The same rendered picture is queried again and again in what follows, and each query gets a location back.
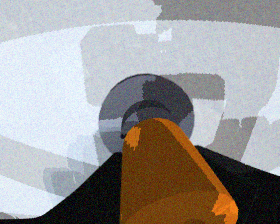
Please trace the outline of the orange cylinder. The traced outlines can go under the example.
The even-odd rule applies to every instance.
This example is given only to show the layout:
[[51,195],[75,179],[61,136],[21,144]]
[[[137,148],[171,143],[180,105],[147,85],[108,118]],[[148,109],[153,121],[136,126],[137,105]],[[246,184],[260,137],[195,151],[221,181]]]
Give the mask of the orange cylinder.
[[235,224],[237,207],[176,123],[149,118],[127,132],[120,224]]

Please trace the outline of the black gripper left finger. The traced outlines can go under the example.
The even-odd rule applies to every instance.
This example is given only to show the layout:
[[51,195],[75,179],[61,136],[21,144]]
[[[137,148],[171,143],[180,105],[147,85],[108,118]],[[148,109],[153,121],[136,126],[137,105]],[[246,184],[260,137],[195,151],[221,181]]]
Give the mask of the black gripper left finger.
[[0,224],[120,224],[121,152],[115,152],[80,187],[41,217]]

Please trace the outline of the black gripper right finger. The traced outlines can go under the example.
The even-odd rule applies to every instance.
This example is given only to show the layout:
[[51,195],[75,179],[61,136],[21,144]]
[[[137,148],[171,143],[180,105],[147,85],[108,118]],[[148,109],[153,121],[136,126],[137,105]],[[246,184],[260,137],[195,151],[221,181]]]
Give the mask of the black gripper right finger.
[[194,146],[237,207],[235,224],[280,224],[280,176]]

